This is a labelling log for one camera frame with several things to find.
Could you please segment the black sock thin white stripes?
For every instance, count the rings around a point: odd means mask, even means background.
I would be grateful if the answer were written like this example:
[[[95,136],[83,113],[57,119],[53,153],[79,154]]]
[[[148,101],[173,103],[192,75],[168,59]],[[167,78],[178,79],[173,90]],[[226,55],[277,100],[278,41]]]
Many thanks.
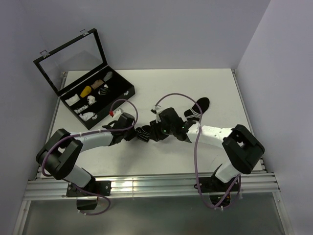
[[[142,127],[137,127],[135,129],[136,131],[136,137],[143,141],[143,142],[148,142],[150,140],[151,136],[151,126],[149,125],[144,125]]]

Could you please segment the black ankle sock white cuff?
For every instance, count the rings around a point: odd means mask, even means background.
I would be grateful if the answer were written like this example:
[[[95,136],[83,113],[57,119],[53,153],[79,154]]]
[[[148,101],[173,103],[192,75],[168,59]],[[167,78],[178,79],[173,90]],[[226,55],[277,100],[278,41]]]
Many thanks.
[[[207,97],[202,97],[196,101],[190,109],[184,112],[184,116],[188,121],[199,121],[201,117],[201,112],[204,114],[210,105],[210,100]]]

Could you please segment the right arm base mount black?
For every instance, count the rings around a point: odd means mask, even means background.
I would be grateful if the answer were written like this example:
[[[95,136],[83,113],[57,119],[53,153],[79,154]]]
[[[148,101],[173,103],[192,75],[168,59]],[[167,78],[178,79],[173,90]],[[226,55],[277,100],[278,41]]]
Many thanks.
[[[228,190],[230,185],[233,183],[233,187],[231,188],[230,192],[227,194],[226,198],[221,202],[219,207],[229,206],[232,202],[231,199],[231,192],[237,192],[237,197],[239,196],[239,192],[241,189],[241,176],[237,179],[234,177],[228,183],[223,183],[215,176],[212,177],[200,177],[199,178],[199,185],[201,188],[202,193],[215,193],[215,192],[223,192],[223,194]]]

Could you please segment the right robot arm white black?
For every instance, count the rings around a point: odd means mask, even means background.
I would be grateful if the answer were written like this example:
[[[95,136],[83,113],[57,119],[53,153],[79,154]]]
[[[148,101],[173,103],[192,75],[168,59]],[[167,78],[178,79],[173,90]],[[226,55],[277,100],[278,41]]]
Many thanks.
[[[263,145],[243,125],[221,128],[201,125],[198,121],[184,121],[174,108],[151,110],[156,119],[150,122],[150,139],[161,141],[169,135],[188,143],[201,142],[223,149],[228,160],[213,174],[212,187],[221,191],[231,179],[240,174],[248,175],[265,153]]]

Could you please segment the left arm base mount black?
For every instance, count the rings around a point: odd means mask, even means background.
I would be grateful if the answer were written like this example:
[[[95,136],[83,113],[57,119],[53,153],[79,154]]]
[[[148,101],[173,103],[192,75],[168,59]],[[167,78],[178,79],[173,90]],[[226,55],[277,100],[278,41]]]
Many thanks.
[[[86,186],[79,187],[74,183],[68,183],[66,197],[76,198],[76,208],[86,215],[98,215],[109,210],[111,201],[108,198],[111,193],[111,181],[96,181],[92,179]],[[106,207],[95,212],[100,205],[100,199],[107,201]]]

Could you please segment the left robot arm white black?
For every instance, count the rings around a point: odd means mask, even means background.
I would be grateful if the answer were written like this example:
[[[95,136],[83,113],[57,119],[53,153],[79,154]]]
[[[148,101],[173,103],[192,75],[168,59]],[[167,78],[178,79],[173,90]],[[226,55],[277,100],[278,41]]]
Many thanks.
[[[56,180],[64,180],[83,195],[110,190],[97,183],[92,174],[76,165],[79,154],[98,147],[109,147],[135,137],[136,118],[118,110],[113,121],[98,131],[74,134],[65,129],[57,130],[36,156],[36,162]]]

